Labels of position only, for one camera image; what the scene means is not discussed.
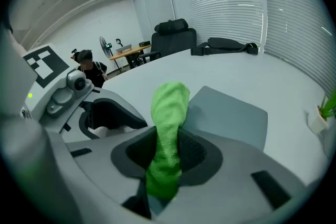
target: white table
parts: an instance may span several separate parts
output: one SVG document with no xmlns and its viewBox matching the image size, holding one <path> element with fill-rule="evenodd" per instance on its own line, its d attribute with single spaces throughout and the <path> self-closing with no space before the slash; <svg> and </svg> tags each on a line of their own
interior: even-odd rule
<svg viewBox="0 0 336 224">
<path fill-rule="evenodd" d="M 307 127 L 306 113 L 321 102 L 324 91 L 295 67 L 265 54 L 200 57 L 186 50 L 116 76 L 103 88 L 122 96 L 154 125 L 153 92 L 170 81 L 183 82 L 190 89 L 190 99 L 208 86 L 264 109 L 268 113 L 264 152 L 306 185 L 321 177 L 328 159 Z"/>
</svg>

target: ceiling light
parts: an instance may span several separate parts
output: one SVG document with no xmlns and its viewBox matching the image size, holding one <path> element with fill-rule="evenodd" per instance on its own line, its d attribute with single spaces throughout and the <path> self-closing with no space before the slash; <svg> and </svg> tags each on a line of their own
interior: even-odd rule
<svg viewBox="0 0 336 224">
<path fill-rule="evenodd" d="M 326 30 L 323 26 L 321 26 L 321 28 L 322 28 L 324 31 L 326 31 L 330 36 L 332 36 L 332 34 L 331 34 L 328 30 Z"/>
</svg>

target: green cloth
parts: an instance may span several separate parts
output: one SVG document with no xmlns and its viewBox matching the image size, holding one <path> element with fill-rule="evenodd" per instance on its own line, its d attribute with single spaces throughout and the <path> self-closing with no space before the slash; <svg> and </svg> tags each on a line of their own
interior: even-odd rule
<svg viewBox="0 0 336 224">
<path fill-rule="evenodd" d="M 170 200 L 177 193 L 181 175 L 177 131 L 184 123 L 189 89 L 181 82 L 165 83 L 156 89 L 151 115 L 157 130 L 155 157 L 146 171 L 147 194 Z"/>
</svg>

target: black office chair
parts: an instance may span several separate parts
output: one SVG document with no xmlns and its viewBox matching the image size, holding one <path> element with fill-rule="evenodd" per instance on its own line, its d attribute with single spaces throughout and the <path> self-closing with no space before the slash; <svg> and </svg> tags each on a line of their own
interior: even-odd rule
<svg viewBox="0 0 336 224">
<path fill-rule="evenodd" d="M 196 30 L 189 28 L 185 19 L 170 20 L 158 24 L 152 35 L 151 52 L 139 58 L 150 57 L 150 61 L 196 47 Z"/>
</svg>

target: potted plant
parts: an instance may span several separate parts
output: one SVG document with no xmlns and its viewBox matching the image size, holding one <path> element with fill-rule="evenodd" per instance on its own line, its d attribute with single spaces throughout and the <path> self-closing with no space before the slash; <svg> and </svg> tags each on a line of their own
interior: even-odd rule
<svg viewBox="0 0 336 224">
<path fill-rule="evenodd" d="M 316 105 L 315 109 L 308 114 L 308 127 L 314 134 L 318 134 L 327 128 L 327 118 L 335 115 L 336 89 L 332 91 L 327 102 L 326 96 L 324 96 L 321 106 Z"/>
</svg>

